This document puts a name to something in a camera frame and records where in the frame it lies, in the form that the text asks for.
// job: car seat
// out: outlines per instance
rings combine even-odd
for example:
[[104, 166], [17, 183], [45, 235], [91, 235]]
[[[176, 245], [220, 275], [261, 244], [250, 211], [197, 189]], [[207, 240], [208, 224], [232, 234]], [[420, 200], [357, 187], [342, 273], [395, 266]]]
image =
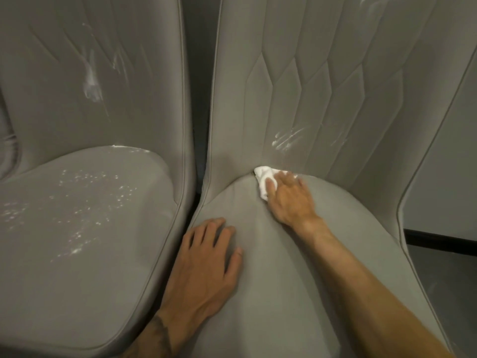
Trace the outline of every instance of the car seat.
[[20, 146], [0, 184], [0, 344], [110, 356], [195, 194], [180, 0], [0, 0], [0, 45]]
[[184, 357], [354, 357], [313, 264], [259, 197], [302, 174], [332, 232], [446, 338], [401, 208], [477, 45], [477, 0], [222, 0], [207, 168], [192, 225], [224, 216], [244, 268]]

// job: white rag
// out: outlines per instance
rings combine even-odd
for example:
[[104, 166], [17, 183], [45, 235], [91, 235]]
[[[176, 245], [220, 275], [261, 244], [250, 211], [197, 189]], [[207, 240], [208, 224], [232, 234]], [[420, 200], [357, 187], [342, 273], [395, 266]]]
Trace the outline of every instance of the white rag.
[[255, 177], [257, 181], [259, 181], [259, 189], [260, 189], [260, 197], [265, 201], [268, 201], [267, 196], [267, 188], [265, 187], [265, 180], [271, 179], [275, 188], [277, 188], [277, 180], [275, 179], [275, 174], [279, 173], [279, 169], [270, 168], [267, 166], [257, 167], [253, 170], [255, 172]]

